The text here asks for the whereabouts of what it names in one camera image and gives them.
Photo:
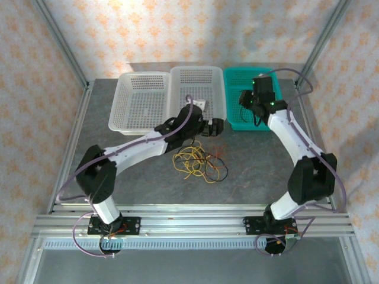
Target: white plastic basket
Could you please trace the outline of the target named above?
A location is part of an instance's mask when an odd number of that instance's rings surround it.
[[[118,78],[108,126],[124,135],[144,135],[167,120],[170,74],[132,72]]]
[[[205,99],[205,120],[226,120],[223,71],[213,66],[179,66],[167,72],[133,72],[120,76],[109,128],[124,135],[145,135],[185,106],[185,97]]]

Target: orange floral pattern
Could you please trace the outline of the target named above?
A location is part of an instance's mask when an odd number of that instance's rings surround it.
[[[180,62],[301,69],[338,0],[46,2],[94,80],[143,70],[148,62],[161,71]]]
[[[379,33],[372,28],[377,9],[375,0],[351,4],[316,64],[318,85],[307,104],[314,113],[311,125],[321,130],[317,142],[337,155],[373,283],[379,279]]]
[[[52,194],[82,88],[31,1],[1,2],[0,38],[0,282],[15,283],[36,215]]]

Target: yellow rope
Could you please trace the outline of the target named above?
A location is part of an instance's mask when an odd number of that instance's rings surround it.
[[[207,179],[205,169],[206,167],[215,169],[217,171],[217,180],[220,179],[220,171],[210,163],[209,158],[211,156],[205,156],[205,150],[202,148],[201,143],[199,141],[195,141],[195,143],[198,143],[199,146],[188,146],[180,150],[178,154],[172,156],[174,168],[179,172],[187,173],[184,179],[188,179],[191,175],[202,176],[207,183],[215,183],[215,180]],[[177,162],[175,160],[178,158],[182,160],[184,169],[180,169],[176,166]]]

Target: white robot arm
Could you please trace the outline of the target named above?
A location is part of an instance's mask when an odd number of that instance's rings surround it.
[[[293,113],[290,111],[288,115],[285,101],[275,100],[272,77],[254,78],[252,85],[252,91],[242,92],[239,103],[251,110],[259,118],[259,122],[264,122],[278,136],[294,164],[287,185],[288,191],[266,209],[266,227],[270,228],[277,223],[280,224],[277,222],[279,220],[292,218],[304,204],[333,194],[335,177],[315,153],[323,157],[334,170],[337,167],[337,159],[332,153],[323,153],[309,139],[297,124]]]

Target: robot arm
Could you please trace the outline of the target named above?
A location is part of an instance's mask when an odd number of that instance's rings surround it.
[[[206,101],[193,100],[192,103],[192,113],[189,114],[191,107],[187,102],[178,117],[170,118],[143,137],[116,147],[101,149],[98,145],[94,145],[87,150],[78,168],[98,157],[107,156],[107,159],[87,167],[76,178],[85,195],[90,198],[105,230],[111,233],[117,231],[123,222],[123,217],[112,197],[117,175],[143,160],[181,147],[185,140],[194,138],[198,134],[217,136],[223,131],[223,120],[218,118],[213,118],[211,121],[203,120]]]
[[[275,100],[271,77],[254,78],[253,91],[243,91],[239,103],[251,110],[278,136],[294,164],[287,185],[288,191],[266,209],[264,218],[266,229],[269,231],[270,227],[280,223],[277,221],[293,217],[304,204],[333,194],[335,178],[314,152],[322,156],[334,169],[337,167],[337,159],[332,153],[325,154],[309,139],[295,121],[291,111],[291,121],[288,120],[287,103]],[[291,124],[298,129],[305,142]]]

